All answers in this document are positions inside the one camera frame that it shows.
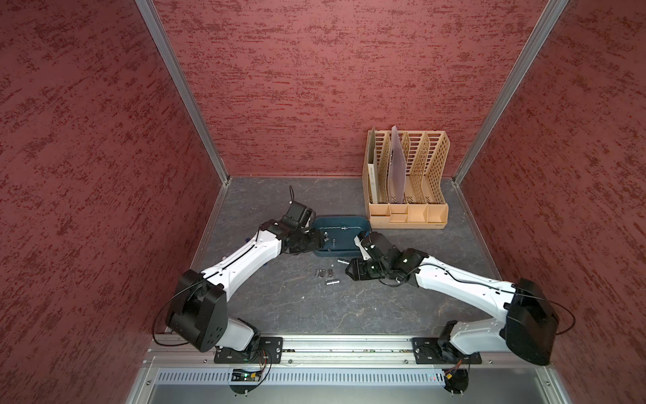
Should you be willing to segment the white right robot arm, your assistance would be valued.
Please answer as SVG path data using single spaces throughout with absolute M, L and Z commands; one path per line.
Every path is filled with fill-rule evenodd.
M 354 243 L 360 256 L 346 268 L 352 280 L 440 292 L 487 314 L 486 320 L 447 322 L 427 350 L 434 360 L 459 366 L 482 353 L 509 352 L 533 365 L 550 364 L 559 333 L 558 303 L 533 281 L 473 274 L 421 250 L 401 251 L 379 232 L 360 232 Z

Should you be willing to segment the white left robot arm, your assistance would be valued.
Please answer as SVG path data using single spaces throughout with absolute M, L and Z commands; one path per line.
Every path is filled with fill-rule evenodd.
M 228 348 L 246 356 L 257 353 L 257 328 L 229 317 L 228 302 L 261 267 L 277 257 L 307 254 L 321 249 L 325 240 L 314 228 L 316 212 L 297 201 L 279 220 L 268 220 L 237 251 L 200 272 L 190 269 L 180 277 L 173 296 L 156 315 L 165 314 L 167 328 L 183 342 L 204 353 Z

